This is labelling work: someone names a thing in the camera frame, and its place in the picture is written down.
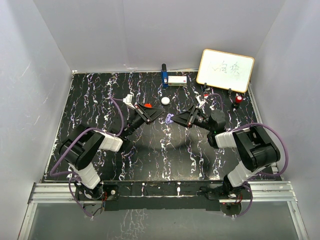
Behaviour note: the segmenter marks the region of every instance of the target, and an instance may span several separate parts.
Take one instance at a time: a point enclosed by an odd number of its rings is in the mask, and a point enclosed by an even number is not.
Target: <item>blue marker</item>
[[[168,87],[168,73],[167,73],[167,66],[165,63],[162,64],[161,78],[162,78],[162,86],[164,88]]]

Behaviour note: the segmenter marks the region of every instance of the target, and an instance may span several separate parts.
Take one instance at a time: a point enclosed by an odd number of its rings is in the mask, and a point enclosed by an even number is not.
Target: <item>robotic arm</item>
[[[196,125],[208,130],[208,143],[215,149],[238,149],[241,161],[223,178],[222,187],[215,189],[220,195],[237,195],[244,189],[245,182],[280,160],[280,151],[262,126],[226,131],[225,113],[215,109],[207,116],[201,110],[204,97],[197,96],[196,99],[198,105],[194,104],[187,111],[172,116],[171,120],[186,128]]]
[[[101,179],[92,164],[92,159],[97,150],[120,151],[123,144],[128,142],[127,137],[129,135],[143,123],[151,124],[154,122],[165,111],[163,108],[147,107],[140,103],[133,105],[133,97],[133,94],[128,94],[123,99],[123,102],[134,112],[129,116],[126,127],[120,136],[90,130],[77,141],[65,156],[65,160],[81,178],[81,185],[77,185],[76,183],[74,185],[87,198],[98,199],[103,192],[100,183]],[[62,156],[72,142],[88,128],[88,126],[83,124],[76,127],[58,147],[59,154]],[[111,132],[115,133],[118,130],[113,128]]]

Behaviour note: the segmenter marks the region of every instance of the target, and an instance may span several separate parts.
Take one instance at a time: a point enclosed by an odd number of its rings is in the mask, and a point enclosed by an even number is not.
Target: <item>red object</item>
[[[242,96],[236,96],[235,97],[235,103],[239,104],[242,102]]]

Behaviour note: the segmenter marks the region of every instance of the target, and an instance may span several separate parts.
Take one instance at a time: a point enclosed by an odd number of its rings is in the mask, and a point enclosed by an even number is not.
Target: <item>marble pattern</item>
[[[143,124],[129,137],[131,144],[123,152],[99,150],[93,159],[93,165],[101,179],[111,181],[190,181],[221,180],[239,161],[237,150],[214,149],[207,143],[208,131],[197,126],[190,129],[178,124],[166,124],[168,113],[177,114],[196,103],[196,95],[202,93],[203,86],[197,84],[197,72],[169,72],[169,75],[187,76],[187,87],[162,88],[160,72],[135,73],[85,73],[76,74],[55,140],[57,144],[80,123],[106,131],[119,124],[117,108],[108,99],[123,98],[134,94],[137,103],[150,103],[153,107],[165,108],[154,123]],[[239,109],[231,107],[236,93],[228,95],[227,90],[208,87],[206,93],[218,93],[210,96],[203,110],[210,114],[213,109],[223,110],[226,114],[226,128],[256,122],[256,116],[248,93],[242,94],[243,101]],[[171,103],[161,105],[161,98],[169,97]],[[123,103],[120,108],[126,119],[129,109]],[[54,149],[48,172],[59,159]],[[68,164],[63,161],[57,171],[65,171]],[[47,173],[43,181],[65,181],[66,177],[50,177]]]

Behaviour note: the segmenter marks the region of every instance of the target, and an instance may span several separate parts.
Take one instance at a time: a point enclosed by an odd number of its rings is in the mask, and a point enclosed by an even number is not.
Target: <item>blue object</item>
[[[172,124],[174,121],[171,120],[171,117],[173,117],[174,115],[171,113],[168,113],[168,115],[165,118],[165,123],[166,124]]]
[[[162,64],[161,78],[162,78],[162,86],[164,88],[168,87],[168,73],[167,73],[167,66],[165,63]]]

